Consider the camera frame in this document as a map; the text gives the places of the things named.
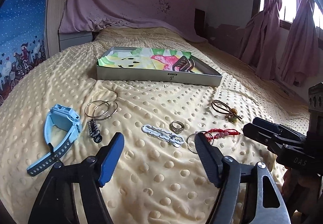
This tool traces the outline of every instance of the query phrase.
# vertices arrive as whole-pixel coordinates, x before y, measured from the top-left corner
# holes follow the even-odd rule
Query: bolt
[[[88,163],[93,163],[93,162],[95,161],[95,156],[88,156],[88,157],[86,158],[86,161],[87,161]]]
[[[258,162],[257,166],[260,167],[261,169],[264,169],[266,167],[266,164],[264,162]]]
[[[232,161],[233,161],[233,158],[232,158],[232,157],[230,157],[230,156],[225,156],[225,157],[224,157],[224,161],[225,161],[225,162],[229,162],[229,163],[230,163],[230,162],[232,162]]]
[[[62,166],[62,162],[57,161],[54,163],[54,168],[56,169],[59,169],[61,166]]]

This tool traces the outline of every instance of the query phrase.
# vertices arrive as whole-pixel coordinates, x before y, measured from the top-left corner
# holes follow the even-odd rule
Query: cartoon wallpaper
[[[30,70],[46,60],[46,0],[5,0],[0,8],[0,105]]]

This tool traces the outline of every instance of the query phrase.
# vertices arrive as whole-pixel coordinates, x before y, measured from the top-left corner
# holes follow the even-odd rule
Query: blue smartwatch
[[[50,142],[50,134],[53,126],[57,126],[59,129],[67,131],[64,139],[55,148]],[[50,152],[31,164],[27,168],[27,173],[32,177],[36,176],[53,165],[56,161],[59,161],[70,149],[81,131],[80,116],[73,109],[59,104],[53,106],[46,117],[44,128],[44,138],[50,148]]]

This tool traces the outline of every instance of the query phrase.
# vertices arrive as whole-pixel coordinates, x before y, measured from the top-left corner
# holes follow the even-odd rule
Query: red bracelet
[[[209,132],[209,133],[218,132],[218,133],[214,136],[214,138],[215,138],[215,139],[219,139],[219,138],[221,138],[221,137],[223,137],[223,136],[228,136],[228,135],[240,135],[240,132],[239,132],[239,131],[237,131],[237,130],[235,130],[235,129],[225,129],[225,130],[223,130],[223,129],[220,129],[220,128],[211,128],[208,132]],[[206,135],[205,135],[205,137],[206,137],[209,141],[211,141],[211,139],[212,139],[210,136],[206,136]]]

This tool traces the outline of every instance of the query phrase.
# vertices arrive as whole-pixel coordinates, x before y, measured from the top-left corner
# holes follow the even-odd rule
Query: colorful paper
[[[137,47],[135,50],[124,52],[111,51],[108,55],[98,59],[99,66],[108,68],[143,68],[173,71],[173,65],[182,57],[188,59],[190,52],[169,50],[161,48]],[[194,73],[202,74],[197,68]]]

